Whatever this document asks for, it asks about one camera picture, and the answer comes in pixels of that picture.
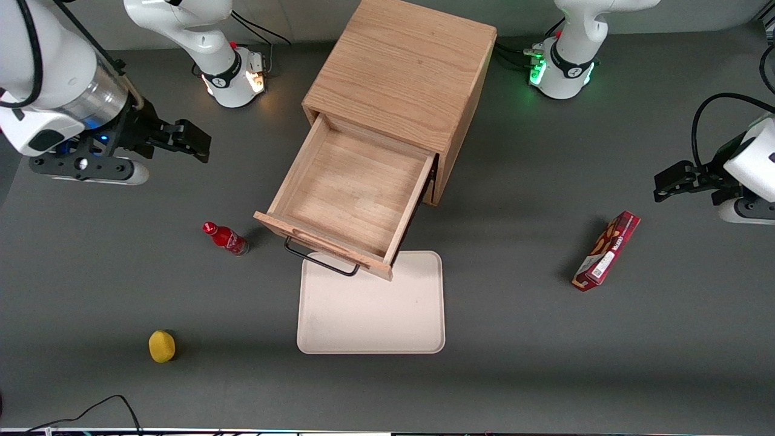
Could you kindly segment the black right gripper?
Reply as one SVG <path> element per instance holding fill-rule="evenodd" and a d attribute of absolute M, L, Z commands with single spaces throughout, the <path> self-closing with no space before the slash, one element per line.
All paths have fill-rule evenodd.
<path fill-rule="evenodd" d="M 113 157 L 118 149 L 151 159 L 158 147 L 179 152 L 185 149 L 203 164 L 210 157 L 211 136 L 187 119 L 176 124 L 164 122 L 153 103 L 146 100 L 142 108 L 127 103 L 119 115 L 102 126 L 86 130 L 77 137 L 77 147 L 85 147 L 94 156 Z"/>

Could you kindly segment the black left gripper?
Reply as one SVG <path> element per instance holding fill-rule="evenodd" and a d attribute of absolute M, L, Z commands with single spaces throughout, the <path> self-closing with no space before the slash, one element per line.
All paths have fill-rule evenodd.
<path fill-rule="evenodd" d="M 698 139 L 692 135 L 690 145 L 695 167 L 689 160 L 682 160 L 662 171 L 661 181 L 655 181 L 654 202 L 663 202 L 686 190 L 689 193 L 712 190 L 711 201 L 715 206 L 731 199 L 751 199 L 751 191 L 724 168 L 725 163 L 742 151 L 743 143 L 744 135 L 739 134 L 723 144 L 712 160 L 701 163 Z"/>

